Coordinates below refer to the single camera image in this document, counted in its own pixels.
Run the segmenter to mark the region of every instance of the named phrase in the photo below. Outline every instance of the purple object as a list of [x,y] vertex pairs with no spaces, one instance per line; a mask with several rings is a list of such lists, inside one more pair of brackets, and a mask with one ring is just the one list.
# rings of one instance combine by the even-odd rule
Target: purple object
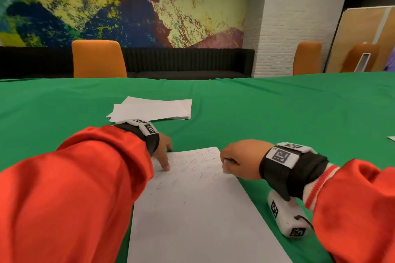
[[392,49],[391,55],[388,58],[387,66],[384,71],[395,72],[395,47]]

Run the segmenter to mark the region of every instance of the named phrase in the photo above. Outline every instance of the black sofa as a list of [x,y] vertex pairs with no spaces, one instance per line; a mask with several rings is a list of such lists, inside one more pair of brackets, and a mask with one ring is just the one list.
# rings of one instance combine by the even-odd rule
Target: black sofa
[[[209,80],[251,77],[254,50],[122,48],[128,77]],[[0,47],[0,79],[72,78],[70,48]]]

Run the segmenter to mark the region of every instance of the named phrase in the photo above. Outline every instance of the red sleeve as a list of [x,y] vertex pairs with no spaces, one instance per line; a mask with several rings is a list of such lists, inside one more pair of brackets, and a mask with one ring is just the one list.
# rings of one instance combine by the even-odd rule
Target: red sleeve
[[4,263],[114,262],[131,206],[153,177],[145,142],[89,127],[0,173]]
[[337,262],[395,262],[395,168],[345,164],[319,191],[313,225]]

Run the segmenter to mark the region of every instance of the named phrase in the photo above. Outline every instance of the green tablecloth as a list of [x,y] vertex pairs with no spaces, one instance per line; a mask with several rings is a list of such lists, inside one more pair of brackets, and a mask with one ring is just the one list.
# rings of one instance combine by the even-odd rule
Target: green tablecloth
[[[255,138],[312,146],[334,164],[352,158],[395,166],[395,73],[317,74],[269,79],[166,81],[137,78],[0,81],[0,170],[53,151],[126,96],[192,99],[192,118],[158,121],[174,151]],[[331,262],[315,235],[287,240],[267,205],[265,181],[241,181],[293,262]],[[126,262],[126,233],[117,262]]]

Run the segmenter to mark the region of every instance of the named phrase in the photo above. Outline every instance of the paper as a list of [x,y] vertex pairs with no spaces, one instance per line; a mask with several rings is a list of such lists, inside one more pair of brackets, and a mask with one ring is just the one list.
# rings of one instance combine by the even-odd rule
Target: paper
[[128,263],[291,262],[216,147],[168,157],[134,206]]
[[192,100],[149,100],[127,97],[121,104],[114,104],[114,110],[107,116],[111,122],[142,119],[190,119]]

